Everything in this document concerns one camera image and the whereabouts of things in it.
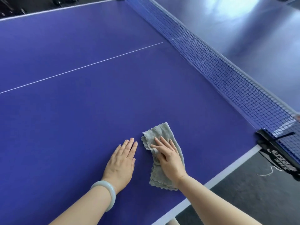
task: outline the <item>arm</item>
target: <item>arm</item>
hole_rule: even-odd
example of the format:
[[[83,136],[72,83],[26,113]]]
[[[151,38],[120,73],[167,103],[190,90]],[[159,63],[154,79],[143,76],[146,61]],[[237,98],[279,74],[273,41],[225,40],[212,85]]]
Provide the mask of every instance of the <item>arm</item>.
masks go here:
[[[118,194],[130,182],[134,170],[137,142],[125,140],[108,161],[102,180],[109,182]],[[111,196],[103,186],[95,186],[76,201],[50,225],[97,225],[110,204]]]
[[[188,176],[172,140],[155,138],[157,155],[166,176],[186,196],[205,225],[260,225],[255,219]]]

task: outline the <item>cleaning cloth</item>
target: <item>cleaning cloth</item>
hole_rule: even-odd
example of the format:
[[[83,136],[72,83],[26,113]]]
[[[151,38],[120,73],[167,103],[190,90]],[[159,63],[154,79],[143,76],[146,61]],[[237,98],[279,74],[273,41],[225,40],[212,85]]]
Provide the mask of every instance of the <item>cleaning cloth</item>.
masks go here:
[[[157,125],[154,128],[146,132],[143,132],[143,136],[142,136],[142,142],[144,144],[144,147],[147,150],[151,151],[153,156],[153,166],[152,166],[149,183],[150,185],[156,186],[158,188],[167,189],[167,190],[177,190],[177,188],[175,188],[175,186],[172,184],[172,181],[168,179],[167,176],[164,174],[160,166],[160,162],[156,156],[158,150],[150,146],[151,144],[156,145],[154,138],[157,137],[159,139],[161,136],[164,139],[166,139],[168,142],[170,139],[173,141],[175,147],[178,150],[183,166],[185,165],[181,148],[179,147],[177,141],[175,140],[175,137],[168,123],[165,122],[163,124]]]

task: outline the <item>person's leg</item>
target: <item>person's leg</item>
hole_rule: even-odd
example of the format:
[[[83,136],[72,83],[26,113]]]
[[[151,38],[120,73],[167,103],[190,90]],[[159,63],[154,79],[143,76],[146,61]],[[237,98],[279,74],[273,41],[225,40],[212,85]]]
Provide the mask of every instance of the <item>person's leg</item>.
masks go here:
[[[180,225],[178,222],[177,222],[177,220],[174,218],[174,219],[172,219],[172,220],[170,220],[168,223],[167,223],[167,225]]]

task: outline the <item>person's left hand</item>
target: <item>person's left hand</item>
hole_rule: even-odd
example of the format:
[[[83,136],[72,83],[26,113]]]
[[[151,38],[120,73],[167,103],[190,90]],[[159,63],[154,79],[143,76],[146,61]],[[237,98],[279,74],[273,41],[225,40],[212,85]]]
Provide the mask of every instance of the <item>person's left hand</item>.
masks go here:
[[[125,140],[122,146],[117,147],[103,173],[102,180],[113,185],[116,194],[124,189],[132,178],[134,154],[137,149],[137,142],[133,142],[134,139],[130,138],[130,140]]]

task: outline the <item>person's left arm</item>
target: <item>person's left arm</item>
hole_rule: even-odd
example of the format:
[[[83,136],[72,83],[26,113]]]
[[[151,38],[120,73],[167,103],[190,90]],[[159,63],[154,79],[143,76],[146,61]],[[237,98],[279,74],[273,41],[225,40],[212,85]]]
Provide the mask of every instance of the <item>person's left arm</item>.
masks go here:
[[[137,142],[125,140],[119,145],[108,161],[102,180],[109,182],[118,194],[130,182],[134,169]],[[95,186],[50,225],[97,225],[111,201],[109,191]]]

